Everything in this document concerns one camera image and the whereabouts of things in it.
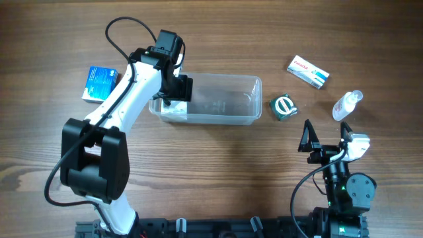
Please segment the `white medicine box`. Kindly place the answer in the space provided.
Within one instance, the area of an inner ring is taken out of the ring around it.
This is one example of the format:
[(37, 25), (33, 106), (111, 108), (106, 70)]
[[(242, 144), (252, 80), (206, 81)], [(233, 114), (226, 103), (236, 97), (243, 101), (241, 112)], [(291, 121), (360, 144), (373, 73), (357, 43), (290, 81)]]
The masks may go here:
[(187, 120), (188, 103), (185, 101), (170, 101), (170, 105), (166, 105), (163, 101), (161, 103), (161, 115), (167, 117), (172, 121)]

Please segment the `green balm tin box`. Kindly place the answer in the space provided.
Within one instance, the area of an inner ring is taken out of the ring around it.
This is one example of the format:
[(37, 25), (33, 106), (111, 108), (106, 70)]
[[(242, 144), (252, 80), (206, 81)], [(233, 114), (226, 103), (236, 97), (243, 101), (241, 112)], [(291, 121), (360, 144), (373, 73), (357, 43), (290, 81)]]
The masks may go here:
[(287, 93), (270, 100), (269, 105), (279, 121), (298, 113), (298, 108)]

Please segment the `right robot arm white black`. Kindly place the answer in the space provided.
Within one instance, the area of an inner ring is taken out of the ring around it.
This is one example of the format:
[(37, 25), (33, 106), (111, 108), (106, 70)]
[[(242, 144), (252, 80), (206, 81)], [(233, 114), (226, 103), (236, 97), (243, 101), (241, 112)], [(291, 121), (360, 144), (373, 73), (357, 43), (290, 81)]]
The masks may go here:
[[(300, 237), (369, 237), (364, 213), (371, 208), (377, 183), (364, 173), (351, 173), (348, 167), (360, 159), (369, 146), (369, 136), (353, 132), (346, 122), (340, 123), (339, 143), (323, 145), (311, 121), (305, 121), (298, 151), (309, 154), (308, 164), (320, 167), (303, 177), (291, 195), (290, 216)], [(307, 221), (301, 223), (295, 217), (295, 195), (306, 180), (313, 179), (319, 172), (323, 174), (323, 194), (328, 207), (316, 207)]]

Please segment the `clear plastic container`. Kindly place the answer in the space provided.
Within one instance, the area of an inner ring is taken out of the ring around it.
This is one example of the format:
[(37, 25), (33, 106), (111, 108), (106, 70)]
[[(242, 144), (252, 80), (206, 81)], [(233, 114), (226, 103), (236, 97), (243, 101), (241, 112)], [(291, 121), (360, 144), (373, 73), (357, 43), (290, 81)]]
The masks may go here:
[(262, 81), (254, 75), (185, 73), (193, 78), (187, 120), (161, 115), (161, 99), (149, 102), (150, 113), (164, 122), (249, 126), (262, 114)]

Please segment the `small clear spray bottle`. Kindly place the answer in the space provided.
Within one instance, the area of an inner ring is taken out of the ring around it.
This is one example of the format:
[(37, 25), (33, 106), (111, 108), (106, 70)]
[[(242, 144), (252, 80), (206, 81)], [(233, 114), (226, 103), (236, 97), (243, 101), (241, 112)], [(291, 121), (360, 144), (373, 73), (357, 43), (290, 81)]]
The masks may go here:
[(349, 113), (351, 113), (357, 103), (363, 99), (364, 95), (361, 91), (355, 90), (352, 92), (347, 92), (341, 99), (339, 99), (333, 109), (332, 109), (332, 117), (336, 121), (341, 121), (344, 119)]

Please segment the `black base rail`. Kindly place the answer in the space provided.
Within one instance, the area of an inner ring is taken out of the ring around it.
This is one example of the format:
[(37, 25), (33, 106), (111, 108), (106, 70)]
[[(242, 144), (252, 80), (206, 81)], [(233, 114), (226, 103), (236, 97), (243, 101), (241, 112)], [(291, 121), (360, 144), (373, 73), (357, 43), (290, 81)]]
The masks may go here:
[(300, 217), (293, 223), (289, 217), (261, 219), (179, 218), (139, 219), (127, 237), (359, 237), (368, 238), (366, 218), (318, 219)]

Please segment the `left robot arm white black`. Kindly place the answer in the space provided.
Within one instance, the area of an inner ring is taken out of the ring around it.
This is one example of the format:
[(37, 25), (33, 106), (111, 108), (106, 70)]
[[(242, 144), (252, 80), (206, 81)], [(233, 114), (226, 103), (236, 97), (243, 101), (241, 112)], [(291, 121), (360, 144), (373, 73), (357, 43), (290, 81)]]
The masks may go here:
[(96, 208), (102, 235), (135, 236), (138, 215), (124, 193), (130, 175), (126, 134), (149, 100), (191, 100), (193, 80), (178, 72), (184, 53), (180, 36), (160, 31), (154, 46), (130, 54), (126, 75), (94, 112), (63, 127), (61, 183)]

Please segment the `white Panadol box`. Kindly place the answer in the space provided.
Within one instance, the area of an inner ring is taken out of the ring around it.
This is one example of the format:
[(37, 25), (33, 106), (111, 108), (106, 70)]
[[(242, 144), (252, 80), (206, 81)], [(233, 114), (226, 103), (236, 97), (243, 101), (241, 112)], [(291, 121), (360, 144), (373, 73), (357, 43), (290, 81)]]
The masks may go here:
[(292, 59), (287, 71), (317, 89), (320, 89), (330, 76), (330, 73), (316, 67), (300, 56), (295, 56)]

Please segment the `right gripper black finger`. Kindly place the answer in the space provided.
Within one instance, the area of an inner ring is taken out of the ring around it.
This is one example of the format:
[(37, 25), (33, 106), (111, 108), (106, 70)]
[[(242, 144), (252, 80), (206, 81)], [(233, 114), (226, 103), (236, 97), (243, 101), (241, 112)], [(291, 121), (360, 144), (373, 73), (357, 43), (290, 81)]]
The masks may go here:
[(311, 121), (307, 119), (304, 123), (303, 135), (299, 143), (298, 152), (312, 152), (317, 149), (320, 149), (320, 141)]
[(350, 141), (350, 132), (353, 132), (353, 130), (351, 129), (351, 127), (349, 127), (348, 123), (343, 121), (340, 124), (340, 134), (341, 134), (341, 138), (344, 141)]

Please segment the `blue lozenge box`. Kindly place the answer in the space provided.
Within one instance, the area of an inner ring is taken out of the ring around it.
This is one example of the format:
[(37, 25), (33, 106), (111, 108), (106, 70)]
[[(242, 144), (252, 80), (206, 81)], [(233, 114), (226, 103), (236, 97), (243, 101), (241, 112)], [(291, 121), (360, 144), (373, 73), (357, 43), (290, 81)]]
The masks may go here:
[(114, 90), (117, 78), (115, 69), (91, 66), (81, 98), (86, 102), (103, 103)]

